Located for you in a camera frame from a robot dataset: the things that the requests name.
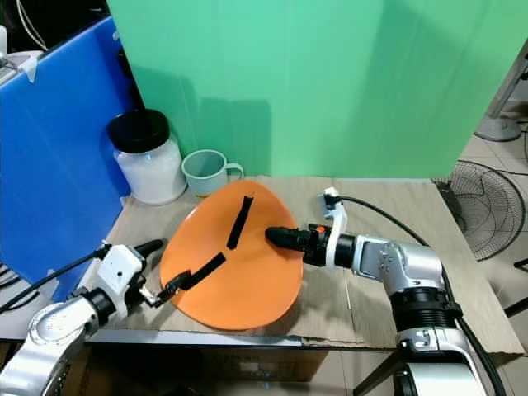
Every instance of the black tape strip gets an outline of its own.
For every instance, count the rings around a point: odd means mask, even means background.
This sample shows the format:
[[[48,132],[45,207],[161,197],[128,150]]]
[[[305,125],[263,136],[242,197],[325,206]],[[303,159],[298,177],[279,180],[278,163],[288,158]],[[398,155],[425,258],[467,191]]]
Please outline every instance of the black tape strip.
[[[191,287],[196,286],[197,283],[203,281],[206,276],[213,272],[216,268],[224,264],[225,256],[222,252],[210,259],[201,269],[192,274],[184,283],[181,285],[182,290],[189,290]]]
[[[229,235],[229,239],[228,239],[228,249],[229,250],[235,249],[238,245],[238,240],[240,239],[240,235],[242,234],[242,230],[244,228],[246,220],[248,219],[249,209],[251,208],[252,203],[253,203],[252,196],[244,196],[244,202],[242,203],[242,208],[240,208],[240,211],[238,212],[237,219],[234,220],[233,228],[231,229],[231,234]]]

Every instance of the white plastic jar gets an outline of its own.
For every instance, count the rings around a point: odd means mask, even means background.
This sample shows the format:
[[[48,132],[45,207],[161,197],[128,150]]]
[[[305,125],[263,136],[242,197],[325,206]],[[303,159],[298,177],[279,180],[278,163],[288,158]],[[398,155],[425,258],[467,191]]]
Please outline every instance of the white plastic jar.
[[[112,120],[107,130],[116,148],[114,158],[136,200],[163,205],[183,193],[182,156],[162,113],[130,111]]]

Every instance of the green backdrop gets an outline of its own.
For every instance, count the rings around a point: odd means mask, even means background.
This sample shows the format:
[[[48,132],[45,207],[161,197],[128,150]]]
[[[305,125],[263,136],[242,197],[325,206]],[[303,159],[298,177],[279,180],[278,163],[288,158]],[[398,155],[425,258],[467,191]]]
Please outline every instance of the green backdrop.
[[[109,0],[145,105],[248,174],[439,177],[528,36],[526,0]]]

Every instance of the blue board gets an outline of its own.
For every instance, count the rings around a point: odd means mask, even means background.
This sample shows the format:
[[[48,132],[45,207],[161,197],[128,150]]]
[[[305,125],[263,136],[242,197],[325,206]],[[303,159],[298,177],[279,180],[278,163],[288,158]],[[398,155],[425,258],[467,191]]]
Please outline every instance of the blue board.
[[[111,18],[0,88],[2,261],[34,283],[98,248],[130,189],[106,124],[132,109]],[[77,285],[86,265],[59,278],[54,299]]]

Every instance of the white mug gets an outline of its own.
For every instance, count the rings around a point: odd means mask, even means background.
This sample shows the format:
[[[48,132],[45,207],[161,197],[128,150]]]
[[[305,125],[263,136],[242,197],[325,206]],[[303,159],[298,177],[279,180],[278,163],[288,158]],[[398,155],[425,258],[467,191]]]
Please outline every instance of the white mug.
[[[189,183],[189,190],[197,200],[203,200],[216,190],[229,183],[229,170],[244,170],[238,163],[228,163],[227,158],[218,151],[199,150],[190,153],[181,163],[181,170]]]

